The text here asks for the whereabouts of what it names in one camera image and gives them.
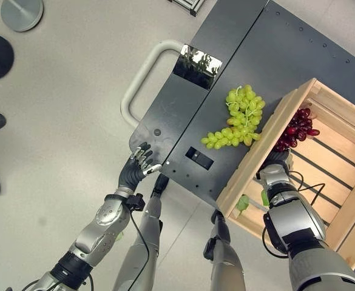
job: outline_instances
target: wooden box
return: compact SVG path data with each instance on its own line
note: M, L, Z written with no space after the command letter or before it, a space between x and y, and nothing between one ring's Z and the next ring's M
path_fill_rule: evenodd
M287 94L277 106L255 142L218 197L220 210L231 221L261 237L262 186L255 173L301 106L310 107L317 118L314 129L320 135L299 142L292 150L293 170L304 176L304 187L325 183L313 207L326 225L326 242L355 268L355 105L312 79ZM296 187L300 178L292 176ZM315 190L301 192L311 202ZM235 205L242 194L250 197L249 207L240 213Z

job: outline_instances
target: cable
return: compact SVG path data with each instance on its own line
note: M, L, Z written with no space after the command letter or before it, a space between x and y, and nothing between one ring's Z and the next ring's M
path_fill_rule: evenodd
M26 291L27 289L29 289L29 287L31 285L34 285L38 282L39 280L36 280L36 281L33 281L33 282L30 282L29 284L27 284L21 291Z
M46 291L52 291L54 288L56 288L58 285L60 285L62 281L58 281L56 284L50 286Z
M296 173L296 174L300 175L301 182L300 182L299 188L297 189L299 191L304 184L304 176L298 171L289 171L289 173Z
M134 221L132 212L129 211L129 213L130 213L131 221L133 222L134 227L135 227L135 229L136 229L137 232L138 232L138 235L140 236L140 238L142 239L143 244L145 245L146 252L147 252L147 258L146 258L146 262L143 264L142 269L141 269L140 272L138 273L137 277L135 277L133 283L131 283L131 285L130 285L130 287L128 288L127 291L130 291L131 288L134 286L135 282L137 281L137 279L138 279L138 278L140 277L140 275L142 274L142 271L145 269L145 267L146 267L146 265L147 265L147 262L149 262L149 257L150 257L150 251L149 251L149 248L148 248L148 246L147 246L147 244L146 244L146 241L145 241L145 239L143 238L140 229L138 228L137 224L136 224L135 221Z
M269 250L268 246L265 243L265 232L266 232L266 226L263 228L263 232L262 232L262 243L263 243L263 246L265 247L265 249L268 251L268 253L270 253L272 256L279 258L279 259L287 259L288 258L287 255L286 256L285 255L277 255Z
M315 188L317 186L321 186L320 189L316 192L316 195L315 197L312 199L311 201L311 205L313 205L317 199L317 197L319 197L320 193L322 192L323 188L325 187L325 183L320 183L320 184L316 184L316 185L313 185L313 186L309 186L307 188L304 188L304 189L301 189L299 191L304 191L304 190L308 190L308 189L311 189L311 188Z
M92 279L91 274L88 275L88 278L90 279L91 291L93 291L93 279Z

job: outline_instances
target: white handle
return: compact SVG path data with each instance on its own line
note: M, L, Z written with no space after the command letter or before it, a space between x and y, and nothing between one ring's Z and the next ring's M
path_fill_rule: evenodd
M121 100L121 114L124 120L132 127L136 128L140 121L132 116L129 108L130 103L134 96L137 94L137 91L141 87L143 81L146 79L146 76L149 74L150 70L162 52L166 50L175 50L176 52L180 53L183 45L184 44L182 42L175 41L173 39L167 39L165 41L159 42L149 53L146 60L143 62L142 66L135 75L133 81L131 81L129 88L127 88Z

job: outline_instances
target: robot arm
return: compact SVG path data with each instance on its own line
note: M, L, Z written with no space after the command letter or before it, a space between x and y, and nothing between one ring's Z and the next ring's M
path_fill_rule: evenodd
M290 166L289 152L272 152L257 178L270 202L265 226L273 246L288 255L293 290L355 290L355 273L324 243L323 222L289 180Z
M161 168L150 166L150 145L143 143L131 154L119 177L119 186L113 195L107 195L94 219L86 226L68 252L56 266L32 287L35 291L78 290L92 269L114 245L120 232L126 228L132 211L142 211L142 195L134 196L138 183Z

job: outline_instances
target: grape stem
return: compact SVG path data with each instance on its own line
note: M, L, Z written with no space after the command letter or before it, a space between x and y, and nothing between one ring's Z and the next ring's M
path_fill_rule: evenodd
M239 86L238 88L237 88L237 91L235 92L235 94L238 96L238 91L239 91L239 89L241 89L242 88L242 86Z

